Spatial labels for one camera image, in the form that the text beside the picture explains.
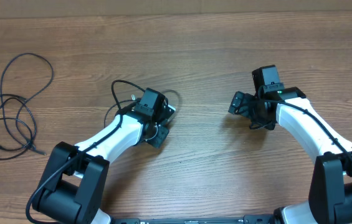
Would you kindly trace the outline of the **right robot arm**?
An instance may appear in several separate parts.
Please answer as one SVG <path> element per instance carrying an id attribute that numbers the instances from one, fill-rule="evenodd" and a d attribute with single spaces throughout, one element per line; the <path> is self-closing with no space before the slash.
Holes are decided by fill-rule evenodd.
<path id="1" fill-rule="evenodd" d="M 229 112 L 250 119 L 251 130 L 285 128 L 314 163 L 308 200 L 244 223 L 352 223 L 352 142 L 313 109 L 297 87 L 281 82 L 275 65 L 252 71 L 255 94 L 238 91 Z"/>

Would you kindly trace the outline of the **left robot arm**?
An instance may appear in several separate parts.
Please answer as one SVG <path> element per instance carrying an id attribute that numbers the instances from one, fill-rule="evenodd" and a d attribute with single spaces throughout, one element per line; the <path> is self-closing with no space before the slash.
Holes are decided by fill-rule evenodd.
<path id="1" fill-rule="evenodd" d="M 111 223 L 100 209 L 110 164 L 142 142 L 159 148 L 176 109 L 162 93 L 147 88 L 143 96 L 119 107 L 114 120 L 75 145 L 58 143 L 52 150 L 36 191 L 26 205 L 54 223 Z"/>

